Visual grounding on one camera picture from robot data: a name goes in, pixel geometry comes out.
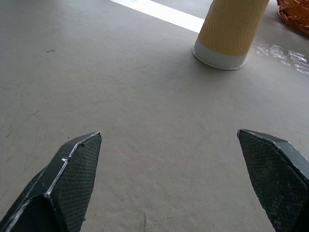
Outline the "woven wicker basket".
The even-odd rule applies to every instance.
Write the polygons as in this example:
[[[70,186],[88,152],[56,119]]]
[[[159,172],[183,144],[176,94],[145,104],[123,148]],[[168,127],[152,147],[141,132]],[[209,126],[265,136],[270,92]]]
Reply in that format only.
[[[276,0],[282,21],[309,35],[309,0]]]

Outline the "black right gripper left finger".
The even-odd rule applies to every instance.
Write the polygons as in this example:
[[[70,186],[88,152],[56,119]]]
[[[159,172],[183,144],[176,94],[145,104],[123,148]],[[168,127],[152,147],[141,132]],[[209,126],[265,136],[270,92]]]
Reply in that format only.
[[[0,232],[80,232],[93,192],[99,131],[64,143],[0,221]]]

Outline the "tan ribbed paper cup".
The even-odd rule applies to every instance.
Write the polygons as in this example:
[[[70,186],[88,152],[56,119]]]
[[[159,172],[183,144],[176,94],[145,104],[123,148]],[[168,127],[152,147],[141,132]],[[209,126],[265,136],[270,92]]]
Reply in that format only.
[[[245,62],[269,0],[213,0],[193,55],[221,70],[240,69]]]

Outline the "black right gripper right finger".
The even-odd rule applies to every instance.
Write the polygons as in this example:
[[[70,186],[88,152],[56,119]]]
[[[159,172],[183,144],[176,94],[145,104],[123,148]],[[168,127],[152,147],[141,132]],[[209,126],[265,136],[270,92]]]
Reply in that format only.
[[[309,160],[278,137],[240,129],[237,137],[256,196],[276,232],[309,232]]]

